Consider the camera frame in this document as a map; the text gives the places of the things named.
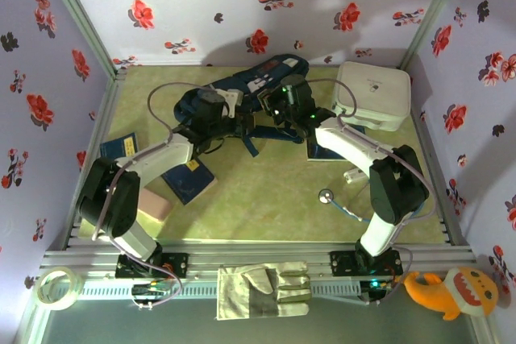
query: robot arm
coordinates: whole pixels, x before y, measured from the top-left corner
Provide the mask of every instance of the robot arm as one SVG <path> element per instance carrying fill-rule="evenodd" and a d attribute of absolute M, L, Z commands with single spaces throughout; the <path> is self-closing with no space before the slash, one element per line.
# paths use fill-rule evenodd
<path fill-rule="evenodd" d="M 392 152 L 421 174 L 414 150 L 406 145 L 393 149 L 341 124 L 333 112 L 316 107 L 311 88 L 298 75 L 284 78 L 278 88 L 265 90 L 259 99 L 276 125 L 291 123 L 299 136 L 338 153 L 369 177 L 375 213 L 356 243 L 356 262 L 364 271 L 374 272 L 391 252 L 403 220 L 429 195 L 423 182 L 379 149 Z"/>
<path fill-rule="evenodd" d="M 214 139 L 238 133 L 246 126 L 248 123 L 238 120 L 234 114 L 235 105 L 242 101 L 241 93 L 207 91 L 200 99 L 197 112 L 189 118 L 189 125 L 175 128 L 161 147 L 154 144 L 131 158 L 95 160 L 77 200 L 77 212 L 136 258 L 159 263 L 159 244 L 136 221 L 139 191 L 169 169 L 208 150 Z M 107 211 L 102 214 L 109 187 L 117 174 L 119 180 Z"/>
<path fill-rule="evenodd" d="M 402 221 L 428 198 L 428 191 L 410 171 L 379 151 L 379 147 L 391 151 L 421 173 L 412 148 L 402 146 L 393 149 L 372 142 L 351 126 L 342 128 L 338 120 L 328 118 L 323 121 L 314 129 L 315 138 L 317 144 L 338 153 L 369 177 L 371 205 L 375 213 L 356 245 L 356 254 L 363 266 L 373 267 L 390 248 L 403 226 Z"/>

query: white box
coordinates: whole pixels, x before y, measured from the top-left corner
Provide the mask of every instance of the white box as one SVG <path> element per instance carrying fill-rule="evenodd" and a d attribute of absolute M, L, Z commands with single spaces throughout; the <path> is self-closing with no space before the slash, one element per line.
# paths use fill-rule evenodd
<path fill-rule="evenodd" d="M 354 117 L 344 122 L 382 131 L 396 131 L 410 115 L 410 77 L 395 68 L 344 62 L 337 79 L 346 84 L 356 98 Z M 353 100 L 347 90 L 335 83 L 331 109 L 351 113 Z"/>

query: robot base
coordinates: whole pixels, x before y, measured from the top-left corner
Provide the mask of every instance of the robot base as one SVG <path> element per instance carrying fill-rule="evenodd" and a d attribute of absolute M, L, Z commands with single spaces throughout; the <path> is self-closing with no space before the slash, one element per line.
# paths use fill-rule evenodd
<path fill-rule="evenodd" d="M 179 278 L 186 278 L 188 269 L 188 254 L 186 253 L 160 253 L 152 264 L 171 270 Z M 119 278 L 167 278 L 161 271 L 150 270 L 132 261 L 125 255 L 119 255 L 114 277 Z"/>
<path fill-rule="evenodd" d="M 367 269 L 356 258 L 355 251 L 332 251 L 330 253 L 331 273 L 334 277 L 348 276 L 400 276 L 403 274 L 400 254 L 395 250 L 387 250 L 373 265 Z"/>

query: floral wallpaper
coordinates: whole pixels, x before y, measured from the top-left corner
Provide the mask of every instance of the floral wallpaper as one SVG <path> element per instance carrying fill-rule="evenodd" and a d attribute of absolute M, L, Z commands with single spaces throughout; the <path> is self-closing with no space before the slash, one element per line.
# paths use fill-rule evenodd
<path fill-rule="evenodd" d="M 409 68 L 450 213 L 499 285 L 494 316 L 507 343 L 516 336 L 515 20 L 514 0 L 447 0 Z"/>
<path fill-rule="evenodd" d="M 0 342 L 65 226 L 108 82 L 61 0 L 0 0 Z"/>
<path fill-rule="evenodd" d="M 254 65 L 296 52 L 312 64 L 399 65 L 431 0 L 80 0 L 116 67 Z M 445 45 L 447 31 L 437 40 Z"/>

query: green floor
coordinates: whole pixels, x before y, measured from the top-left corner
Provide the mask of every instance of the green floor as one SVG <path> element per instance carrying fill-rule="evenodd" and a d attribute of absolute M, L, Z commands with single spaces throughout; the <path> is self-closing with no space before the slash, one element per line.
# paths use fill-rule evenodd
<path fill-rule="evenodd" d="M 139 149 L 161 141 L 165 129 L 147 112 L 148 93 L 170 81 L 187 81 L 206 85 L 242 68 L 215 67 L 133 67 L 123 85 L 109 139 L 137 134 Z M 335 77 L 337 68 L 312 68 L 308 79 Z M 314 98 L 329 108 L 333 85 L 313 84 Z M 173 106 L 187 90 L 170 86 L 155 95 L 153 107 L 171 124 Z M 264 114 L 258 123 L 271 125 Z M 367 134 L 393 146 L 408 144 L 424 164 L 421 147 L 410 118 L 396 132 L 367 131 Z M 148 185 L 154 193 L 173 203 L 173 210 L 163 224 L 139 215 L 144 229 L 153 237 L 167 239 L 222 239 L 253 241 L 332 241 L 355 242 L 367 225 L 352 220 L 335 207 L 318 201 L 318 192 L 330 188 L 338 203 L 365 217 L 372 216 L 368 187 L 364 183 L 346 184 L 343 173 L 354 168 L 347 161 L 308 162 L 306 145 L 277 140 L 254 139 L 260 154 L 252 158 L 238 139 L 227 139 L 223 148 L 201 160 L 215 174 L 218 183 L 184 206 L 161 178 Z M 427 201 L 425 210 L 431 207 Z M 89 224 L 81 236 L 92 232 Z M 407 226 L 399 242 L 442 243 L 443 234 L 437 215 L 416 225 Z"/>

